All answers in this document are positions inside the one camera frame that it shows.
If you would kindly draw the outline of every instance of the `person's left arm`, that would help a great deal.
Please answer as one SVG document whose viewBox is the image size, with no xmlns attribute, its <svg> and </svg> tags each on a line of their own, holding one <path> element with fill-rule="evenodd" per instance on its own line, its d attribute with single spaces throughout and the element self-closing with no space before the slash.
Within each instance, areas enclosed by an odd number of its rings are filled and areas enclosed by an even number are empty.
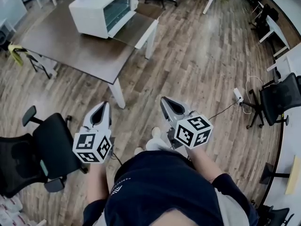
<svg viewBox="0 0 301 226">
<path fill-rule="evenodd" d="M 109 197 L 107 174 L 104 164 L 91 164 L 87 175 L 87 201 L 83 226 L 92 226 L 103 213 Z"/>
</svg>

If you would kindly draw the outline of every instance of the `wooden floor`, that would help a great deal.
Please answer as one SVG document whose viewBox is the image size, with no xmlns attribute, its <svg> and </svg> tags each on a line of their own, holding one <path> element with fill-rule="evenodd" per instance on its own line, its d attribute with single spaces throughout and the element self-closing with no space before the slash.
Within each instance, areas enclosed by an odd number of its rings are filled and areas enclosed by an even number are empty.
<svg viewBox="0 0 301 226">
<path fill-rule="evenodd" d="M 108 100 L 112 107 L 112 135 L 116 137 L 115 154 L 125 162 L 136 147 L 145 145 L 152 127 L 168 129 L 159 106 L 162 96 L 186 102 L 207 117 L 235 102 L 235 87 L 247 100 L 248 76 L 258 76 L 263 83 L 271 79 L 265 71 L 273 64 L 271 48 L 268 43 L 260 44 L 257 34 L 251 31 L 248 22 L 252 9 L 245 0 L 214 0 L 203 15 L 206 3 L 207 0 L 179 0 L 177 8 L 166 3 L 152 58 L 144 58 L 145 49 L 135 51 L 119 77 L 127 104 L 124 110 L 118 108 L 107 84 L 96 78 L 61 65 L 58 77 L 48 80 L 42 71 L 35 73 L 27 60 L 20 67 L 1 53 L 0 136 L 33 132 L 33 123 L 26 128 L 21 125 L 31 105 L 36 105 L 40 119 L 54 112 L 72 115 L 70 129 L 74 134 L 84 115 L 94 105 Z M 42 10 L 35 1 L 27 6 L 31 8 L 13 38 L 15 43 L 53 9 L 51 2 Z M 258 92 L 261 83 L 256 78 L 250 81 L 248 89 Z M 265 162 L 275 161 L 280 126 L 246 130 L 251 119 L 237 105 L 214 118 L 206 151 L 233 177 L 248 199 L 258 202 L 265 190 L 258 184 L 259 178 Z M 109 161 L 110 186 L 118 168 L 117 160 Z M 52 226 L 79 226 L 86 205 L 85 189 L 85 175 L 74 172 L 62 192 L 49 194 L 42 184 L 35 184 L 19 196 L 24 211 L 36 221 L 45 218 Z"/>
</svg>

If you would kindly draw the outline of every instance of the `brown table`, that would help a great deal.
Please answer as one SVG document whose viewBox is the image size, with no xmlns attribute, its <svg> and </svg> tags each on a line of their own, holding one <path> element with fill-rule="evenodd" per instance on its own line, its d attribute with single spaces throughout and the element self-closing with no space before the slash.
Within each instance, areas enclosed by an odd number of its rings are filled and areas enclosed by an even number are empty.
<svg viewBox="0 0 301 226">
<path fill-rule="evenodd" d="M 116 39 L 101 39 L 80 34 L 77 31 L 68 7 L 73 1 L 66 0 L 58 5 L 39 25 L 33 27 L 27 33 L 21 42 L 21 46 L 32 52 L 35 59 L 54 76 L 56 72 L 53 70 L 54 65 L 51 63 L 51 60 L 68 65 L 107 82 L 118 105 L 120 108 L 124 108 L 125 101 L 118 75 L 131 56 L 134 47 L 141 48 L 145 43 L 146 40 L 143 39 L 145 39 L 145 34 L 151 27 L 141 24 L 137 25 L 135 21 L 150 24 L 150 19 L 156 21 L 154 18 L 156 19 L 160 16 L 162 9 L 152 5 L 143 4 L 141 7 L 138 6 L 140 13 L 144 13 L 146 16 L 151 14 L 151 18 L 143 18 L 143 15 L 137 14 L 137 16 L 133 16 L 132 22 L 125 26 L 128 28 L 128 32 L 122 28 L 115 35 L 114 38 Z M 140 39 L 136 36 L 137 30 L 133 29 L 137 26 L 143 27 L 145 32 L 144 34 L 141 29 L 138 30 L 138 33 L 142 34 Z M 155 33 L 156 29 L 152 29 L 148 33 L 147 43 L 151 46 L 147 47 L 147 58 L 152 54 Z"/>
</svg>

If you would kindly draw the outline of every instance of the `white marker cube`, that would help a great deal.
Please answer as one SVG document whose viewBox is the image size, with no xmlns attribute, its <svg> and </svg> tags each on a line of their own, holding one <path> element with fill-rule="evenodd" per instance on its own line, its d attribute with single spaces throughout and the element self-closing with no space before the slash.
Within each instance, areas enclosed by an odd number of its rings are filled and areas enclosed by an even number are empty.
<svg viewBox="0 0 301 226">
<path fill-rule="evenodd" d="M 197 115 L 179 120 L 175 129 L 174 138 L 192 149 L 205 144 L 213 130 L 213 125 L 204 115 Z"/>
<path fill-rule="evenodd" d="M 112 148 L 111 131 L 76 133 L 72 151 L 83 163 L 103 163 Z"/>
</svg>

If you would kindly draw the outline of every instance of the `person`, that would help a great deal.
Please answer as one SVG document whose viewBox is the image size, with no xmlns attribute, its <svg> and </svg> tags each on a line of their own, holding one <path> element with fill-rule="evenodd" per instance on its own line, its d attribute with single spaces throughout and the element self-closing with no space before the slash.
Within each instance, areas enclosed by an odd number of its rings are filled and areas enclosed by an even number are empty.
<svg viewBox="0 0 301 226">
<path fill-rule="evenodd" d="M 105 165 L 87 175 L 84 226 L 255 226 L 254 207 L 199 146 L 191 159 L 152 139 L 117 171 L 109 193 Z"/>
</svg>

